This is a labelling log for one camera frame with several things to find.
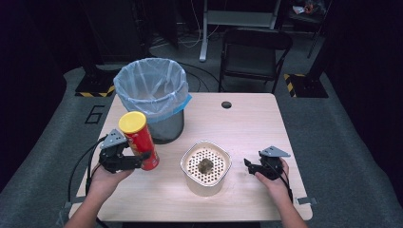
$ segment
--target dark background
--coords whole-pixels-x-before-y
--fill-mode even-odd
[[[201,2],[194,1],[199,16]],[[29,154],[63,98],[64,73],[81,66],[143,58],[154,31],[178,47],[175,11],[190,18],[186,4],[188,1],[181,0],[117,0],[113,4],[92,0],[2,1],[1,92],[6,96],[1,118],[5,132],[1,141],[1,189]],[[258,2],[249,6],[262,9]],[[335,0],[327,25],[328,39],[316,59],[361,139],[388,174],[400,204],[402,7],[401,2],[392,0],[381,4]]]

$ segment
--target perforated basket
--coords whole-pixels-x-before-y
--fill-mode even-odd
[[[229,154],[209,141],[197,142],[181,160],[187,186],[201,197],[210,197],[220,192],[230,167]]]

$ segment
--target black chair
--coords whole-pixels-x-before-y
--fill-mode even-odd
[[[317,43],[317,38],[323,32],[323,24],[326,20],[330,7],[332,6],[332,2],[333,2],[333,0],[329,1],[328,6],[326,7],[326,11],[323,14],[321,13],[321,14],[310,15],[305,12],[296,14],[293,10],[292,4],[289,4],[285,8],[285,13],[284,13],[284,18],[283,18],[284,21],[291,21],[294,25],[299,24],[299,25],[303,25],[306,27],[310,27],[315,31],[314,36],[313,36],[314,41],[311,45],[311,48],[310,48],[308,56],[307,56],[308,59],[312,55],[312,51],[314,50],[315,44]]]
[[[285,56],[293,45],[285,32],[268,28],[231,28],[222,38],[219,92],[224,76],[274,81],[275,93]]]

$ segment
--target wooden table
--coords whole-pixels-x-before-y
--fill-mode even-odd
[[[107,221],[265,221],[280,220],[265,187],[248,174],[243,159],[259,164],[259,151],[271,145],[291,154],[290,185],[295,198],[306,197],[275,96],[268,93],[191,93],[184,110],[184,129],[174,142],[156,145],[160,164],[151,171],[136,169],[106,201],[98,217]],[[230,102],[231,108],[223,108]],[[126,113],[118,96],[106,117],[100,138],[118,128]],[[184,153],[196,142],[207,140],[232,157],[232,166],[220,192],[204,198],[186,185],[181,169]],[[93,165],[99,159],[94,155]],[[132,155],[130,149],[124,154]],[[77,196],[85,195],[83,178]],[[80,203],[72,206],[70,215]],[[308,204],[295,206],[303,219],[312,217]]]

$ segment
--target gray floor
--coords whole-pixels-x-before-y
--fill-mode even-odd
[[[310,34],[293,34],[295,44],[286,58],[283,73],[309,71],[320,48],[319,42],[313,57],[306,59],[312,42],[310,38]],[[203,70],[218,78],[221,40],[210,41],[207,61],[200,63],[201,43],[187,43],[194,39],[182,38],[186,43],[180,44],[179,49],[161,45],[150,52],[191,65],[183,65],[188,72],[189,91],[216,92],[217,81]],[[58,226],[56,221],[67,199],[69,174],[80,156],[99,138],[112,101],[112,97],[75,97],[74,89],[83,76],[81,68],[66,73],[64,100],[41,139],[0,195],[0,227]],[[309,226],[403,227],[403,210],[388,177],[359,139],[327,76],[323,74],[320,81],[329,94],[327,99],[292,98],[282,77],[276,90],[307,194],[319,201],[312,207],[314,216],[307,221]],[[235,79],[225,80],[224,87],[229,92],[268,92],[271,89],[270,84],[264,86],[260,82]],[[98,123],[86,123],[95,105],[101,118]],[[84,172],[82,162],[73,179],[72,192],[78,189]],[[108,225],[121,227],[122,224]],[[280,226],[278,221],[261,223],[261,227]]]

